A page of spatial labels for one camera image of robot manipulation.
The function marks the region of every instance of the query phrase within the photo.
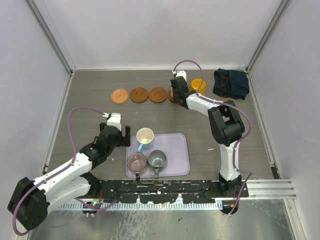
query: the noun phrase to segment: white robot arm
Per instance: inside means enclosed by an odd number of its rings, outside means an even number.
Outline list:
[[[239,113],[233,108],[218,104],[219,101],[213,101],[195,91],[189,91],[186,77],[184,71],[182,71],[182,74],[177,71],[170,80],[173,99],[180,106],[198,111],[209,117],[212,135],[220,146],[220,188],[225,193],[232,193],[241,185],[241,175],[237,171],[239,169],[239,145],[235,149],[235,144],[242,137],[245,126]],[[231,100],[225,103],[236,106]]]
[[[106,123],[100,123],[99,136],[85,145],[76,155],[51,172],[33,180],[21,179],[12,194],[8,210],[14,214],[19,201],[25,198],[17,210],[16,219],[26,230],[39,226],[49,213],[60,205],[79,196],[95,197],[101,187],[101,181],[90,171],[105,162],[115,147],[130,146],[130,126],[125,127],[122,135],[121,115],[104,114]],[[27,197],[26,192],[35,188]]]

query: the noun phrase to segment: brown coaster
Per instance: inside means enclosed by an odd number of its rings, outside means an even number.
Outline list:
[[[171,88],[170,88],[170,90],[168,91],[168,99],[169,99],[171,102],[173,102],[174,104],[177,103],[177,102],[175,102],[174,97],[171,96]]]
[[[162,87],[155,87],[149,92],[149,98],[154,103],[162,103],[167,99],[167,91]]]
[[[130,98],[135,103],[143,103],[148,99],[148,90],[143,87],[137,87],[130,93]]]
[[[113,91],[113,93],[111,93],[111,100],[115,104],[123,104],[125,101],[128,100],[128,98],[129,98],[129,93],[122,88],[117,89]]]

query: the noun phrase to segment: folded cloth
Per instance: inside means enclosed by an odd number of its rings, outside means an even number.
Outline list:
[[[214,80],[213,93],[220,97],[244,100],[249,93],[249,80],[243,71],[219,68]]]

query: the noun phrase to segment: blue mug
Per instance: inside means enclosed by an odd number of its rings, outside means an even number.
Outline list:
[[[142,153],[144,150],[151,148],[154,145],[154,137],[154,132],[150,128],[141,128],[136,133],[136,139],[140,143],[138,152]]]

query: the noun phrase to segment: yellow cup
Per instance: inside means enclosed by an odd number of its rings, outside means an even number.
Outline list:
[[[193,79],[190,83],[190,91],[196,91],[198,89],[198,87],[200,86],[201,81],[202,81],[201,78]],[[203,96],[205,95],[206,87],[207,87],[207,83],[206,83],[206,81],[203,81],[203,84],[199,89],[199,93],[201,93]]]

